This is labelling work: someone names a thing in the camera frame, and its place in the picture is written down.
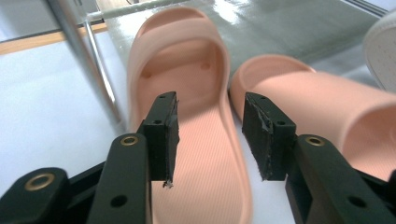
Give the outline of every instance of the mounting hole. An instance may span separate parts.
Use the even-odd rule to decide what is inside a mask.
[[[52,183],[54,179],[55,175],[49,173],[36,175],[26,182],[25,189],[29,191],[43,189]]]
[[[355,196],[349,196],[349,197],[347,197],[347,199],[349,200],[350,203],[352,203],[355,206],[358,206],[360,208],[367,207],[366,202],[364,200],[362,200],[361,198],[358,198]]]
[[[119,195],[119,196],[114,197],[111,200],[110,204],[112,207],[119,208],[119,207],[124,206],[126,204],[126,202],[128,202],[128,198],[125,195]]]
[[[324,146],[323,140],[321,140],[320,138],[313,137],[313,136],[306,137],[305,141],[315,147],[323,147]]]
[[[136,144],[139,141],[139,139],[136,136],[126,136],[124,138],[121,139],[121,144],[123,146],[133,146],[134,144]]]

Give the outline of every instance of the metal pole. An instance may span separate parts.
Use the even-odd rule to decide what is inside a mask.
[[[47,3],[55,20],[64,31],[67,42],[76,57],[78,57],[78,61],[80,62],[80,65],[83,68],[92,88],[95,92],[101,92],[102,97],[100,97],[100,94],[97,94],[99,102],[101,102],[104,110],[106,111],[112,126],[116,129],[116,133],[124,133],[126,130],[125,125],[121,121],[119,107],[109,79],[107,78],[106,73],[104,73],[103,65],[100,62],[97,62],[98,66],[95,66],[94,60],[78,33],[76,22],[69,5],[67,5],[67,2],[64,0],[46,0],[45,2]],[[87,32],[88,35],[92,35],[91,29],[87,29]],[[94,49],[95,51],[93,54],[98,54],[96,46],[94,46]]]
[[[97,11],[97,12],[88,13],[87,21],[107,20],[144,10],[154,9],[157,7],[167,7],[188,1],[190,0],[162,0],[162,1],[148,1],[138,4],[131,4],[129,6],[113,8],[106,11]]]

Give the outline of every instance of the pink slide sandal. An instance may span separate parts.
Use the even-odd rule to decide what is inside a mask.
[[[150,17],[128,64],[131,131],[157,95],[176,91],[180,142],[174,186],[152,183],[154,223],[249,223],[248,174],[227,96],[228,52],[202,12],[176,7]]]
[[[279,55],[250,59],[236,71],[230,94],[239,118],[246,91],[270,98],[297,134],[332,141],[354,168],[384,180],[396,169],[396,95]]]

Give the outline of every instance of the black plastic bracket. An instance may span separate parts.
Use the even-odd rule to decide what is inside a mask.
[[[295,137],[295,130],[266,97],[246,94],[243,133],[263,179],[283,180],[288,174],[286,192],[296,223],[396,223],[395,189],[389,189],[394,178],[382,185],[368,175],[363,180],[330,141],[312,134]]]
[[[174,91],[161,94],[155,99],[137,132],[148,139],[151,180],[165,180],[165,185],[170,185],[179,142],[177,98]]]
[[[0,201],[0,223],[57,223],[69,203],[67,174],[35,170],[19,178]]]
[[[150,183],[146,137],[119,136],[108,152],[87,223],[151,223]]]

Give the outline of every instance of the metal rod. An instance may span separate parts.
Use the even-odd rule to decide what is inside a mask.
[[[370,12],[379,18],[387,14],[387,11],[384,8],[378,7],[366,1],[362,1],[362,0],[344,0],[344,1],[362,10]]]
[[[96,95],[106,111],[112,126],[116,129],[116,133],[124,132],[125,126],[121,121],[119,107],[109,79],[105,73],[101,73],[102,70],[95,66],[91,54],[78,33],[76,22],[69,5],[67,5],[66,1],[62,0],[46,0],[45,2],[53,17],[64,31],[65,38],[76,57],[78,57],[78,61],[92,88],[95,92],[101,92],[102,96],[100,96],[100,94]]]
[[[93,62],[96,65],[96,69],[99,71],[99,75],[102,77],[102,79],[104,81],[108,96],[112,99],[112,102],[115,102],[116,97],[115,97],[113,90],[111,88],[110,81],[107,78],[107,71],[106,71],[105,65],[102,63],[103,60],[101,60],[102,59],[101,53],[100,53],[98,46],[96,45],[96,38],[95,38],[95,35],[93,34],[91,24],[87,20],[87,13],[84,10],[84,7],[80,0],[75,0],[75,5],[77,6],[78,15],[81,17],[82,23],[87,31],[87,36],[88,36],[88,40],[89,40],[88,43],[89,43],[90,50],[91,50],[91,53],[93,56]]]
[[[87,14],[88,21],[97,21],[97,20],[107,20],[115,17],[125,16],[128,14],[154,9],[157,7],[167,7],[173,4],[179,4],[183,2],[188,2],[190,0],[162,0],[162,1],[148,1],[141,2],[137,4],[131,4],[129,6],[109,9],[106,11],[98,11]]]

